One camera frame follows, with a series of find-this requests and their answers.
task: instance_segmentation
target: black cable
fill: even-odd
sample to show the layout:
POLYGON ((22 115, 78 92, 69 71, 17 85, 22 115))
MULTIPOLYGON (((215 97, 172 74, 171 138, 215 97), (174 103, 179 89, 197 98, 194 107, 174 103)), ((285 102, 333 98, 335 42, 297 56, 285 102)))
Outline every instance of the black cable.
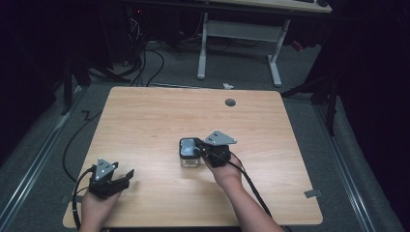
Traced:
POLYGON ((292 230, 290 229, 290 227, 287 226, 287 225, 283 225, 283 226, 281 226, 281 227, 282 227, 282 229, 283 229, 283 228, 285 229, 285 232, 292 232, 292 230))
POLYGON ((256 187, 255 187, 255 185, 253 184, 252 180, 250 179, 250 177, 249 177, 247 171, 245 170, 244 166, 242 165, 241 160, 238 159, 238 157, 237 157, 235 154, 233 154, 232 152, 230 152, 230 154, 231 154, 232 156, 234 156, 236 159, 238 159, 238 161, 239 161, 239 163, 241 164, 242 168, 239 167, 238 165, 236 165, 235 163, 229 161, 229 160, 222 159, 221 157, 217 156, 217 155, 216 155, 215 153, 213 153, 213 152, 211 152, 211 154, 212 154, 212 156, 214 156, 214 157, 216 157, 216 158, 218 158, 218 159, 220 159, 220 160, 223 160, 223 161, 225 161, 226 163, 232 165, 233 167, 235 167, 236 169, 238 169, 242 174, 244 174, 244 177, 245 177, 245 179, 247 179, 247 181, 248 181, 248 183, 249 183, 249 185, 250 185, 250 188, 252 189, 253 194, 256 196, 257 200, 259 201, 260 206, 263 208, 263 210, 266 212, 266 214, 269 215, 269 217, 272 217, 271 212, 269 211, 268 207, 266 206, 265 202, 263 201, 262 197, 260 196, 259 191, 256 189, 256 187))
POLYGON ((81 191, 86 190, 86 189, 88 189, 88 187, 84 187, 84 188, 78 190, 76 194, 78 195, 81 191))
POLYGON ((214 42, 217 42, 217 41, 227 42, 227 45, 222 49, 213 49, 209 46, 210 43, 208 43, 206 47, 207 47, 208 50, 211 50, 211 51, 223 52, 223 51, 227 50, 232 45, 232 41, 230 39, 216 39, 216 38, 213 38, 212 41, 214 41, 214 42))
POLYGON ((147 85, 146 85, 145 87, 148 87, 148 86, 150 85, 150 83, 151 83, 151 81, 154 79, 154 77, 156 77, 156 76, 158 75, 158 73, 160 73, 160 71, 161 71, 162 68, 163 68, 163 64, 165 63, 165 60, 163 59, 163 56, 162 56, 161 54, 159 54, 159 53, 156 52, 155 50, 150 50, 150 51, 156 53, 157 55, 159 55, 159 56, 161 57, 161 59, 162 59, 162 64, 161 64, 160 69, 159 69, 153 76, 151 76, 151 78, 148 80, 147 85))
POLYGON ((96 115, 94 115, 92 118, 88 119, 88 121, 81 126, 81 128, 79 128, 75 134, 72 136, 72 138, 70 139, 69 143, 66 146, 66 149, 64 150, 64 154, 63 154, 63 169, 64 172, 66 172, 67 176, 75 183, 75 178, 73 177, 72 174, 70 174, 69 170, 66 167, 66 156, 67 156, 67 152, 69 151, 70 145, 73 143, 74 139, 76 138, 76 136, 85 128, 85 126, 87 126, 89 123, 91 123, 95 118, 97 118, 100 114, 102 114, 103 112, 99 112, 96 115))
POLYGON ((139 68, 139 73, 138 73, 138 75, 133 79, 133 81, 132 81, 132 83, 130 84, 130 86, 133 86, 133 84, 134 84, 135 82, 136 82, 135 86, 138 86, 138 82, 139 82, 139 81, 141 81, 141 86, 144 86, 143 83, 142 83, 142 72, 144 72, 144 70, 145 70, 145 64, 147 63, 147 55, 146 55, 146 52, 145 52, 145 47, 144 47, 144 49, 143 49, 142 54, 143 54, 143 57, 144 57, 144 63, 143 63, 143 65, 142 65, 142 68, 139 68))
POLYGON ((191 40, 191 41, 183 42, 183 43, 180 42, 179 45, 187 47, 187 48, 197 48, 197 47, 200 47, 202 45, 202 42, 197 42, 196 41, 198 39, 201 39, 201 38, 199 37, 199 38, 196 38, 195 40, 191 40))
POLYGON ((201 38, 202 38, 202 36, 198 36, 198 37, 196 37, 196 38, 195 38, 195 36, 198 34, 199 28, 200 28, 201 25, 202 25, 202 19, 203 19, 203 17, 204 17, 204 13, 201 14, 201 17, 199 18, 198 26, 196 27, 196 30, 195 30, 195 32, 193 33, 193 35, 192 35, 191 37, 189 37, 188 39, 186 39, 186 40, 179 41, 179 44, 180 44, 180 45, 185 46, 185 47, 190 47, 190 46, 184 45, 184 43, 196 41, 197 39, 201 39, 201 38))
POLYGON ((260 45, 263 45, 263 44, 267 44, 268 42, 258 41, 258 42, 255 42, 254 44, 246 44, 246 43, 239 43, 239 42, 236 42, 236 41, 232 41, 232 43, 236 44, 236 45, 239 45, 239 46, 255 47, 255 46, 260 46, 260 45))
POLYGON ((78 216, 78 210, 77 210, 77 207, 76 207, 76 197, 77 197, 77 194, 81 191, 81 190, 78 190, 78 186, 79 186, 79 183, 81 183, 84 176, 87 175, 90 172, 94 172, 96 170, 96 168, 97 168, 96 165, 93 165, 92 167, 88 168, 84 173, 81 174, 81 176, 78 178, 78 181, 75 184, 75 188, 74 188, 74 191, 73 191, 72 208, 73 208, 73 218, 74 218, 74 222, 75 222, 75 226, 76 226, 77 230, 79 230, 79 227, 81 226, 81 222, 80 222, 79 216, 78 216))

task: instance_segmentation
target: wooden table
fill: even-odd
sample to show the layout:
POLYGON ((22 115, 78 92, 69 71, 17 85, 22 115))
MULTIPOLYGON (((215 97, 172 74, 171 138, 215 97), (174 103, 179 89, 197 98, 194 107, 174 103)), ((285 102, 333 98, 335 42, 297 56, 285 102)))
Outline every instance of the wooden table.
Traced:
MULTIPOLYGON (((98 158, 119 161, 113 179, 135 169, 106 226, 238 225, 208 168, 180 166, 179 140, 214 130, 237 139, 230 150, 279 224, 321 223, 317 200, 304 195, 312 186, 278 92, 114 87, 81 170, 98 158)), ((74 227, 71 204, 64 225, 74 227)))

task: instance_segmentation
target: hand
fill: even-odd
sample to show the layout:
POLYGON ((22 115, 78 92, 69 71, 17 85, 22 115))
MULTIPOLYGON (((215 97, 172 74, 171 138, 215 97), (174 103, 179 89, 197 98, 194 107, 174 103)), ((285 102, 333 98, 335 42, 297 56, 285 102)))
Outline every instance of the hand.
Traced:
MULTIPOLYGON (((241 163, 235 156, 231 156, 232 163, 239 167, 242 167, 241 163)), ((212 167, 207 161, 205 161, 208 168, 214 174, 214 178, 217 184, 225 191, 232 188, 242 188, 242 173, 236 169, 234 166, 227 163, 222 167, 212 167)))
POLYGON ((87 191, 81 203, 81 227, 79 231, 100 231, 120 195, 121 191, 107 199, 100 199, 87 191))

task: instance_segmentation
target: wire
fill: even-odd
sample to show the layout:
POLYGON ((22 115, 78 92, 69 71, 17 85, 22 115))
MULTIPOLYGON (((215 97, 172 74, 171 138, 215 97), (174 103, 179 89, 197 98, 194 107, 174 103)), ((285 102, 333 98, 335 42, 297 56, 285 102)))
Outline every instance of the wire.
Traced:
POLYGON ((231 44, 232 44, 231 40, 226 39, 226 38, 223 38, 223 39, 213 38, 213 41, 214 41, 214 42, 217 42, 217 41, 227 41, 227 45, 226 45, 224 48, 222 48, 222 49, 213 49, 213 48, 211 48, 211 47, 208 46, 208 45, 206 46, 207 49, 212 50, 212 51, 217 51, 217 52, 223 52, 223 51, 225 51, 225 50, 228 49, 228 48, 231 46, 231 44))
POLYGON ((285 231, 285 232, 292 232, 292 230, 290 229, 290 227, 287 226, 287 225, 283 225, 282 228, 284 228, 284 231, 285 231))
POLYGON ((84 187, 84 188, 78 190, 78 191, 76 192, 76 194, 78 195, 81 191, 86 190, 86 189, 88 189, 88 187, 84 187))
POLYGON ((158 73, 160 73, 160 71, 163 68, 163 64, 165 63, 165 60, 163 59, 163 56, 161 54, 159 54, 155 50, 150 50, 150 51, 156 53, 157 55, 159 55, 161 57, 162 63, 161 63, 160 69, 153 76, 151 76, 151 78, 148 80, 147 85, 145 87, 148 87, 150 85, 150 83, 154 79, 154 77, 156 77, 158 75, 158 73))
POLYGON ((258 41, 258 42, 255 42, 254 44, 246 44, 246 43, 239 43, 239 42, 236 42, 236 41, 232 41, 232 43, 236 44, 236 45, 240 45, 240 46, 254 47, 254 46, 260 46, 260 45, 263 45, 263 44, 267 44, 268 42, 258 41))
POLYGON ((144 57, 144 64, 143 64, 142 68, 139 67, 139 73, 138 73, 138 75, 133 79, 133 81, 131 82, 130 86, 133 86, 133 84, 134 84, 135 82, 136 82, 135 86, 138 86, 138 82, 139 82, 139 81, 141 81, 141 86, 144 86, 143 83, 142 83, 142 72, 144 72, 144 70, 145 70, 145 64, 147 63, 147 56, 146 56, 146 53, 145 53, 145 46, 144 46, 144 49, 143 49, 143 57, 144 57))
POLYGON ((197 47, 200 47, 202 43, 192 40, 190 42, 180 43, 180 45, 183 47, 188 47, 188 48, 197 48, 197 47))
MULTIPOLYGON (((133 30, 135 30, 135 27, 138 27, 138 31, 136 32, 136 38, 135 38, 135 42, 137 43, 138 42, 138 38, 139 38, 139 35, 140 35, 140 33, 141 33, 141 27, 139 26, 139 23, 137 22, 137 21, 135 21, 135 19, 133 19, 133 18, 130 18, 129 19, 131 22, 133 22, 133 23, 135 23, 135 25, 132 27, 132 29, 131 29, 131 32, 133 32, 133 30)), ((133 40, 132 40, 132 36, 129 34, 129 37, 130 37, 130 39, 131 39, 131 42, 132 42, 132 44, 134 44, 134 42, 133 42, 133 40)))
POLYGON ((69 143, 67 144, 66 148, 64 149, 64 154, 63 154, 63 169, 64 172, 66 172, 67 176, 75 183, 76 179, 73 177, 72 174, 70 174, 69 170, 66 167, 66 156, 67 156, 67 152, 69 151, 70 145, 73 143, 74 139, 76 138, 76 136, 85 128, 85 126, 87 126, 89 123, 91 123, 95 118, 97 118, 100 114, 102 114, 103 112, 99 112, 96 115, 94 115, 92 118, 88 119, 89 121, 87 121, 84 125, 81 126, 81 128, 79 128, 75 134, 72 136, 72 138, 70 139, 69 143))
POLYGON ((198 26, 196 27, 196 30, 195 30, 195 32, 193 33, 193 35, 192 35, 189 39, 180 41, 180 43, 195 41, 195 40, 197 40, 197 39, 199 39, 199 38, 202 38, 202 36, 198 36, 198 37, 196 37, 196 38, 194 38, 194 37, 198 34, 199 28, 201 27, 201 24, 202 24, 201 22, 202 22, 203 17, 204 17, 204 13, 201 14, 201 17, 199 18, 198 26))
POLYGON ((210 152, 210 153, 211 153, 212 156, 214 156, 214 157, 216 157, 220 160, 225 161, 226 163, 228 163, 228 164, 232 165, 233 167, 235 167, 236 169, 238 169, 242 174, 244 174, 244 177, 245 177, 245 179, 247 179, 247 181, 249 183, 249 186, 252 189, 253 194, 256 196, 257 200, 260 203, 260 206, 263 208, 263 210, 266 212, 266 214, 269 215, 269 217, 272 217, 271 212, 269 211, 268 207, 266 206, 265 202, 263 201, 262 197, 260 196, 258 190, 256 189, 255 185, 253 184, 252 180, 250 179, 250 176, 248 175, 247 171, 245 170, 245 167, 242 165, 241 160, 235 154, 230 152, 230 154, 232 156, 234 156, 236 159, 238 159, 238 161, 241 164, 242 168, 239 167, 238 165, 236 165, 235 163, 229 161, 229 160, 221 158, 220 156, 218 156, 217 154, 215 154, 213 152, 210 152))
POLYGON ((73 208, 73 218, 74 218, 74 222, 75 222, 75 226, 77 230, 79 230, 79 227, 81 226, 81 222, 78 216, 78 210, 76 207, 76 197, 77 197, 77 194, 81 192, 81 190, 78 190, 78 186, 79 186, 79 183, 81 183, 81 180, 84 178, 84 176, 90 172, 94 172, 96 168, 97 168, 96 165, 93 165, 92 167, 88 168, 84 173, 81 174, 81 176, 78 178, 78 181, 75 184, 75 188, 73 192, 72 208, 73 208))

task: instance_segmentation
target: small container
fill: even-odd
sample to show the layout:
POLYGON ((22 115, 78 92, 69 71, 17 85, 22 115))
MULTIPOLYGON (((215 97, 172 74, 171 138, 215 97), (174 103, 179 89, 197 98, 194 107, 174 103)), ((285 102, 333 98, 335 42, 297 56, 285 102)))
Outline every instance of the small container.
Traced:
POLYGON ((198 167, 201 165, 199 149, 195 146, 193 138, 182 138, 180 140, 180 161, 182 167, 198 167))

